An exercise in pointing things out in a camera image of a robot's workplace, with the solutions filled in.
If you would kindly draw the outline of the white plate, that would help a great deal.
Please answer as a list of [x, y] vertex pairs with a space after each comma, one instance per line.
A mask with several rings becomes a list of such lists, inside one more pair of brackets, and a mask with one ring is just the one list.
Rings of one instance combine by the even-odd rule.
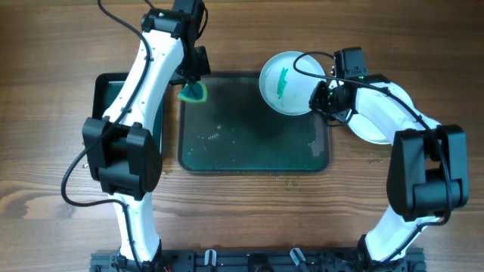
[[[392, 87], [389, 87], [389, 90], [409, 106], [414, 106], [408, 93], [396, 83], [392, 82]], [[390, 141], [378, 130], [378, 128], [368, 118], [360, 114], [354, 114], [349, 120], [348, 126], [354, 134], [364, 141], [379, 145], [390, 144]]]
[[302, 55], [285, 51], [272, 57], [259, 75], [259, 90], [263, 100], [276, 112], [286, 116], [301, 116], [311, 111], [309, 100], [319, 78], [298, 73], [293, 64]]

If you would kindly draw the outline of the green yellow sponge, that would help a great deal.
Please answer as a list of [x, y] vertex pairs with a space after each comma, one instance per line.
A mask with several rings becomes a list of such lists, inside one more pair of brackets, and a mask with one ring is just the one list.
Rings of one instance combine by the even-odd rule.
[[206, 85], [201, 81], [187, 84], [178, 94], [178, 99], [187, 103], [203, 103], [207, 97]]

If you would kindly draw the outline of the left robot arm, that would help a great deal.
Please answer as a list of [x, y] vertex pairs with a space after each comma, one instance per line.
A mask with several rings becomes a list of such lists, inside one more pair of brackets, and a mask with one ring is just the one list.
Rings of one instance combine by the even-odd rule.
[[211, 73], [206, 49], [196, 46], [208, 21], [202, 1], [151, 8], [141, 20], [138, 53], [115, 97], [100, 95], [82, 136], [92, 178], [113, 203], [122, 244], [110, 266], [124, 271], [163, 271], [162, 242], [152, 193], [163, 167], [163, 97], [181, 85], [178, 98], [203, 103], [202, 76]]

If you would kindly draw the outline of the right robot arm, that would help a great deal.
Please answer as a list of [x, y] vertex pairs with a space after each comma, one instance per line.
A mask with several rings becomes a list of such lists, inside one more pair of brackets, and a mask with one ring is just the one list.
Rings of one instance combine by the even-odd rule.
[[330, 58], [331, 75], [319, 76], [310, 109], [341, 123], [364, 117], [392, 146], [389, 208], [359, 245], [365, 270], [390, 267], [419, 234], [447, 224], [452, 212], [467, 204], [467, 137], [460, 126], [422, 114], [387, 77], [371, 75], [361, 48], [341, 49]]

